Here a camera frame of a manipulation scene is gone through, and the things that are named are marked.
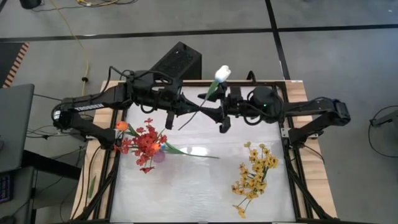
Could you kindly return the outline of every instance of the black floor stripe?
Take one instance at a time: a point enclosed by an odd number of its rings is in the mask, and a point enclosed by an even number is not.
[[[2,9],[4,8],[4,6],[6,5],[7,0],[2,0],[0,2],[0,12],[2,11]]]
[[[398,24],[358,25],[358,26],[325,26],[325,27],[288,27],[278,28],[279,32],[312,32],[338,30],[397,29]]]
[[[99,35],[77,35],[80,40],[95,39],[114,39],[131,37],[171,37],[182,35],[213,35],[213,34],[257,34],[272,32],[271,28],[247,28],[247,29],[215,29],[215,30],[187,30],[187,31],[169,31],[169,32],[142,32],[128,34],[99,34]],[[11,37],[0,38],[0,42],[32,42],[45,40],[74,40],[72,36],[55,37]]]
[[[271,0],[265,0],[268,10],[269,21],[271,22],[272,34],[276,44],[276,50],[278,52],[279,62],[282,69],[282,74],[286,80],[290,80],[289,69],[287,68],[286,58],[282,42],[280,41],[278,27],[276,26],[274,11],[272,10]]]

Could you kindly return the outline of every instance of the wooden table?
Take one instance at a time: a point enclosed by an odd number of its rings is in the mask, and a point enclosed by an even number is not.
[[[186,82],[206,82],[206,81],[192,80],[192,81],[186,81]],[[230,82],[251,82],[251,81],[239,80],[239,81],[230,81]],[[110,81],[108,87],[115,86],[118,83],[119,83],[119,81]],[[289,81],[285,81],[285,84],[286,84],[289,102],[307,101],[307,95],[305,93],[303,81],[289,80]],[[112,117],[112,110],[109,108],[96,110],[93,122],[94,122],[94,124],[96,124],[102,128],[108,128],[111,123],[111,117]],[[121,119],[121,111],[119,111],[119,113],[118,113],[117,120],[119,121],[120,119]],[[296,128],[306,125],[311,120],[312,120],[311,116],[293,117],[294,126]],[[100,181],[100,175],[101,175],[101,170],[102,170],[104,155],[105,155],[104,150],[99,150],[95,154],[95,157],[93,158],[93,154],[99,145],[100,144],[96,139],[90,141],[87,145],[85,168],[84,168],[84,170],[82,169],[82,172],[84,172],[84,178],[85,178],[84,185],[82,185],[83,175],[81,175],[80,181],[78,184],[78,188],[77,188],[77,192],[76,192],[75,202],[73,204],[73,210],[72,210],[73,212],[72,212],[71,216],[73,215],[77,206],[79,205],[82,187],[83,187],[83,196],[81,198],[80,205],[77,208],[75,217],[77,217],[83,211],[83,207],[85,206],[85,202],[86,202],[85,196],[86,196],[87,184],[90,182],[90,180],[88,180],[88,167],[89,167],[92,159],[93,159],[93,164],[91,165],[90,179],[92,179],[94,176],[96,176],[96,180],[94,183],[95,186],[94,186],[93,196],[95,195],[95,193],[98,189],[98,184]],[[312,149],[316,150],[317,152],[321,153],[319,143],[317,140],[309,139],[309,140],[307,140],[306,145],[311,147]],[[303,164],[305,179],[307,181],[308,190],[311,192],[311,194],[313,195],[315,200],[320,204],[320,206],[322,206],[322,208],[329,215],[336,217],[335,205],[333,203],[333,198],[332,198],[331,192],[330,192],[328,177],[326,175],[325,166],[323,165],[322,160],[319,158],[318,155],[316,155],[312,151],[307,150],[306,148],[301,149],[300,155],[301,155],[301,160],[302,160],[302,164]],[[112,152],[111,159],[109,160],[108,172],[110,171],[110,169],[112,167],[112,164],[113,164],[112,158],[113,157],[114,157],[114,153]],[[299,207],[300,207],[301,217],[306,218],[307,216],[305,213],[303,196],[298,189],[296,191],[297,191],[297,195],[298,195],[298,203],[299,203]],[[103,195],[103,199],[101,201],[101,208],[99,211],[99,218],[105,218],[108,195],[109,195],[109,189]]]

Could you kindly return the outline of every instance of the orange flower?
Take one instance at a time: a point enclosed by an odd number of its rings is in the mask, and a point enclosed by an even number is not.
[[[116,129],[118,129],[120,131],[126,131],[127,129],[129,129],[129,124],[125,121],[119,121],[116,124]]]
[[[159,143],[153,143],[152,146],[151,146],[151,149],[154,152],[157,152],[160,149],[160,147],[161,147],[161,145]]]

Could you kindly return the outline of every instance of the green leaf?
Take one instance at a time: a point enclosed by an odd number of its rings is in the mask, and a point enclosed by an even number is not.
[[[96,177],[97,176],[94,176],[94,178],[92,178],[92,180],[90,181],[90,188],[88,189],[88,198],[91,198],[91,196],[93,195]]]
[[[199,156],[199,155],[194,155],[194,154],[188,154],[185,152],[182,152],[180,150],[178,150],[176,147],[172,146],[171,144],[169,144],[168,142],[166,142],[166,150],[165,152],[171,153],[171,154],[185,154],[187,156],[196,156],[196,157],[204,157],[204,158],[211,158],[211,159],[219,159],[219,157],[215,157],[215,156]]]
[[[218,82],[215,80],[211,83],[209,90],[207,91],[206,97],[205,97],[205,101],[209,98],[209,96],[214,93],[216,91],[218,87]]]
[[[134,130],[134,128],[132,128],[130,123],[129,123],[129,130],[130,130],[132,136],[135,136],[135,137],[139,136],[139,134],[136,133],[136,130]]]
[[[157,135],[156,141],[159,139],[160,135],[163,133],[164,130],[165,130],[165,128]]]

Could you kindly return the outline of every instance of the table leg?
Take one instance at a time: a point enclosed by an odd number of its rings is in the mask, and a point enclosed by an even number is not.
[[[57,174],[59,176],[75,180],[79,180],[81,172],[81,168],[79,167],[24,150],[24,155],[22,156],[22,167],[26,166],[32,166],[44,172]]]

